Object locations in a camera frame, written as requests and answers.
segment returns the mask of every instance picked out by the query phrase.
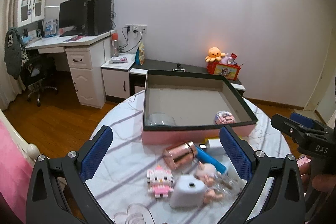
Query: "rose gold container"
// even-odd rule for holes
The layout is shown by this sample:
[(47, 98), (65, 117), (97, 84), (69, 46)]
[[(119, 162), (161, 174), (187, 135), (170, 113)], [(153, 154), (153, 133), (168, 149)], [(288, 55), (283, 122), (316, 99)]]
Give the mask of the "rose gold container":
[(163, 159), (172, 170), (191, 162), (197, 156), (197, 150), (193, 142), (180, 143), (166, 148)]

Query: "striped tablecloth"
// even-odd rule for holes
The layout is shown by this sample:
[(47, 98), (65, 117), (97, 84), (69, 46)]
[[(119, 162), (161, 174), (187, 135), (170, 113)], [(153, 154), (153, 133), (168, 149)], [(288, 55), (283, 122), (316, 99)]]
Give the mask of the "striped tablecloth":
[[(86, 184), (112, 220), (115, 214), (126, 213), (129, 205), (140, 203), (148, 208), (156, 224), (164, 222), (168, 224), (217, 223), (232, 205), (232, 200), (223, 200), (201, 208), (173, 210), (167, 199), (156, 200), (147, 193), (147, 169), (154, 168), (158, 164), (165, 166), (162, 151), (166, 146), (142, 145), (143, 99), (143, 91), (131, 96), (113, 108), (100, 121), (91, 137), (98, 132), (101, 126), (107, 125), (113, 130), (113, 142), (94, 177), (87, 180)], [(272, 157), (284, 158), (290, 154), (284, 137), (278, 130), (272, 128), (270, 119), (265, 113), (248, 100), (246, 102), (258, 118), (255, 129), (246, 138), (249, 144), (255, 150), (263, 150)], [(217, 159), (228, 165), (228, 174), (231, 177), (239, 179), (227, 156), (220, 156)], [(189, 173), (195, 168), (196, 164), (192, 163), (184, 170), (179, 170), (179, 173)], [(176, 180), (179, 175), (177, 173), (174, 175)], [(271, 183), (270, 178), (250, 218), (260, 212)], [(116, 224), (124, 224), (123, 220), (118, 219), (115, 219)]]

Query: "chair base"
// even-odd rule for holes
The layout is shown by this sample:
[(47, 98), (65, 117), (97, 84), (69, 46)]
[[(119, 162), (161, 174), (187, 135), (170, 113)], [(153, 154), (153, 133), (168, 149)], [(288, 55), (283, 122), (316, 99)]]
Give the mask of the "chair base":
[(40, 100), (41, 92), (43, 92), (45, 89), (53, 89), (53, 90), (56, 91), (56, 94), (58, 93), (57, 87), (55, 87), (55, 86), (48, 86), (48, 85), (43, 86), (42, 85), (42, 81), (43, 81), (43, 79), (35, 82), (34, 84), (29, 85), (29, 87), (32, 87), (32, 90), (28, 94), (27, 101), (30, 102), (31, 101), (31, 98), (30, 98), (31, 95), (36, 92), (37, 93), (37, 106), (38, 107), (41, 106), (41, 100)]

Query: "human hand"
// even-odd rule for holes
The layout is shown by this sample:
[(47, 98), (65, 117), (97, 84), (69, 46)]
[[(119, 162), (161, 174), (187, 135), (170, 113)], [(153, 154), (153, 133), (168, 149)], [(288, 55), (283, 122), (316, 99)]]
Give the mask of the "human hand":
[[(307, 191), (310, 179), (310, 162), (299, 166), (300, 175), (303, 183), (304, 192)], [(334, 189), (336, 185), (336, 176), (331, 174), (321, 174), (314, 177), (311, 182), (314, 189), (320, 192), (329, 192)]]

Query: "pink blanket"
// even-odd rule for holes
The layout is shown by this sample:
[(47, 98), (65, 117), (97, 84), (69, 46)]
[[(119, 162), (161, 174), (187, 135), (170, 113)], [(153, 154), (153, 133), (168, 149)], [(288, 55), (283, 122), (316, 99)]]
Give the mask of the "pink blanket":
[(0, 192), (17, 217), (26, 223), (26, 200), (33, 168), (1, 121), (0, 155)]

